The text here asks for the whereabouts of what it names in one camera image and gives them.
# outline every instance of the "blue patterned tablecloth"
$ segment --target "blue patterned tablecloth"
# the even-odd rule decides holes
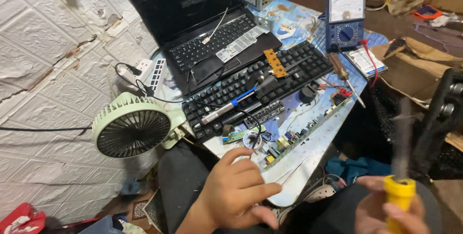
[[[283,43],[282,49],[289,49],[304,40],[313,43],[322,53],[325,49],[325,23],[317,19],[320,12],[289,2],[287,0],[274,0],[261,12],[252,10],[254,15],[274,20],[273,33]],[[365,38],[369,39],[368,47],[381,45],[388,42],[388,39],[378,33],[365,30]],[[162,58],[162,55],[154,57],[154,60]],[[367,81],[362,77],[360,72],[343,56],[340,60],[350,73],[351,83],[360,94],[365,88]],[[344,84],[334,73],[329,73],[324,77],[327,81],[340,85]],[[167,72],[163,82],[162,97],[172,99],[175,97],[175,83],[172,80],[170,71]],[[319,96],[316,99],[316,105],[301,104],[297,92],[284,98],[281,102],[287,112],[283,112],[277,117],[264,123],[267,131],[272,134],[271,140],[275,141],[279,136],[288,131],[300,132],[307,126],[307,123],[323,115],[326,110],[330,109],[333,101],[330,95],[336,92],[335,88],[319,90]],[[264,159],[265,154],[258,152],[253,155],[252,160],[261,167],[262,176],[266,182],[277,182],[283,184],[283,191],[269,198],[269,201],[277,206],[286,207],[292,205],[311,174],[315,171],[322,156],[325,154],[329,145],[336,136],[339,128],[343,124],[349,112],[354,106],[355,97],[353,96],[344,107],[341,107],[337,113],[329,118],[323,125],[316,129],[310,136],[309,140],[294,148],[280,162],[268,171],[260,166],[259,162]],[[166,109],[179,107],[178,104],[166,104]],[[236,127],[236,131],[246,130],[244,125]],[[242,145],[240,142],[223,145],[221,137],[213,138],[204,145],[218,157],[222,157],[227,151]]]

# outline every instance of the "black keyboard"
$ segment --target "black keyboard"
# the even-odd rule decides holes
[[[177,61],[180,72],[185,73],[189,71],[190,65],[216,54],[254,26],[256,24],[244,15],[220,26],[208,43],[203,44],[202,41],[211,35],[213,30],[206,35],[171,49],[170,52]]]
[[[304,41],[287,51],[279,51],[276,55],[284,67],[295,64],[299,60],[306,60],[291,68],[288,71],[288,76],[278,78],[279,86],[275,90],[260,99],[257,99],[255,95],[248,97],[235,108],[251,114],[255,113],[333,70],[333,65],[327,58],[308,41]],[[268,60],[263,58],[251,64],[247,69],[225,78],[220,83],[182,103],[183,112],[201,143],[222,135],[223,125],[233,124],[237,126],[243,123],[245,115],[236,110],[225,113],[207,125],[201,124],[201,118],[218,109],[218,107],[205,104],[224,106],[246,92],[244,84],[249,76],[256,72],[263,73],[271,70]]]

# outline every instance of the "green fan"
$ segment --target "green fan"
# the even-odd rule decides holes
[[[181,109],[166,112],[153,98],[120,94],[92,125],[96,149],[111,158],[128,158],[161,145],[174,146],[182,137],[176,130],[186,121]]]

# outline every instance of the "solder wire spool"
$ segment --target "solder wire spool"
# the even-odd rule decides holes
[[[263,146],[262,136],[259,136],[258,138],[258,132],[256,131],[249,131],[243,137],[243,144],[247,148],[252,148],[255,141],[257,141],[257,143],[254,149],[259,149]]]

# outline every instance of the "laptop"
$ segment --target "laptop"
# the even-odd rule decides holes
[[[257,61],[264,50],[277,50],[282,43],[264,33],[258,41],[225,63],[215,54],[256,26],[245,0],[131,0],[144,24],[161,48],[177,87],[188,95],[218,78],[227,77]],[[203,44],[212,32],[214,36]],[[214,67],[215,73],[201,80],[190,73],[195,63]]]

